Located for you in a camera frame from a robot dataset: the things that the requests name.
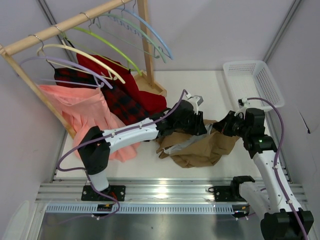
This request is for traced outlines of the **sage green plastic hanger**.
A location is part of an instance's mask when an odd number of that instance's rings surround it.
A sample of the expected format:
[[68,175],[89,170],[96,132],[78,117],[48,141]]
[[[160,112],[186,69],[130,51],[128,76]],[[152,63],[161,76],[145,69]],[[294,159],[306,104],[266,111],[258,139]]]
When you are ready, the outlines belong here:
[[[131,45],[132,47],[138,49],[139,51],[141,52],[144,52],[145,54],[155,58],[155,59],[159,59],[161,58],[162,61],[164,63],[167,62],[167,56],[165,56],[163,53],[161,53],[161,50],[160,50],[160,45],[158,45],[153,39],[151,39],[147,33],[145,33],[139,26],[137,26],[136,24],[134,24],[133,22],[131,22],[130,20],[122,17],[122,16],[119,16],[119,15],[116,15],[116,14],[112,14],[112,13],[104,13],[104,14],[101,14],[100,16],[98,17],[95,17],[95,18],[90,18],[85,12],[81,12],[80,14],[83,14],[86,16],[86,18],[90,21],[90,24],[95,24],[98,29],[100,29],[102,32],[104,33],[107,33],[111,36],[113,36],[114,38],[128,44],[128,45]],[[124,38],[121,38],[120,36],[117,36],[113,33],[111,33],[110,31],[102,28],[102,24],[101,24],[101,21],[100,21],[100,17],[107,17],[109,19],[111,19],[113,22],[117,23],[121,28],[131,32],[132,34],[138,36],[142,41],[146,41],[146,43],[148,45],[151,45],[152,46],[152,51],[151,53],[147,53],[147,50],[144,50],[140,47],[138,47],[137,45],[134,45],[132,42],[124,39]]]

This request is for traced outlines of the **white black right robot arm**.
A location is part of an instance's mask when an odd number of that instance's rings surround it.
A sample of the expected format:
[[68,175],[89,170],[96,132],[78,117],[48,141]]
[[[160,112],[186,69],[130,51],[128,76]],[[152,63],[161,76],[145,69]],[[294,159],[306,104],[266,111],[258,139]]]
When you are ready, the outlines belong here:
[[239,137],[258,168],[266,193],[250,176],[232,180],[236,195],[245,199],[260,220],[265,240],[306,240],[314,223],[309,210],[303,210],[294,196],[278,161],[278,148],[265,133],[265,112],[247,108],[243,112],[229,111],[213,128],[228,137]]

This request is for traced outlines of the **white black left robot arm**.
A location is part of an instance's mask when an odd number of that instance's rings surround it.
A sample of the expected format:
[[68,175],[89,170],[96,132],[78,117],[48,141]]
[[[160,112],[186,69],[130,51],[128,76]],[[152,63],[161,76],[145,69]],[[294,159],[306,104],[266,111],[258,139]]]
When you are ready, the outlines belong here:
[[110,188],[106,176],[109,158],[124,147],[166,137],[174,132],[193,136],[207,133],[203,112],[199,110],[202,103],[201,96],[191,96],[176,103],[168,113],[157,113],[138,123],[111,130],[101,130],[98,126],[90,128],[77,151],[92,188],[107,194]]

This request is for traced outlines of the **tan brown skirt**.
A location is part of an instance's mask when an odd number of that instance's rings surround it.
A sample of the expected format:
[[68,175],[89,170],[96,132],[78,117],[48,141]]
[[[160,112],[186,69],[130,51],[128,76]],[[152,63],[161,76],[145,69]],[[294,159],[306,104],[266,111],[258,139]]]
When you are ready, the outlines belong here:
[[156,139],[160,159],[170,157],[181,168],[214,166],[222,156],[229,155],[239,137],[226,136],[213,128],[215,120],[204,120],[206,134],[199,136],[184,132]]

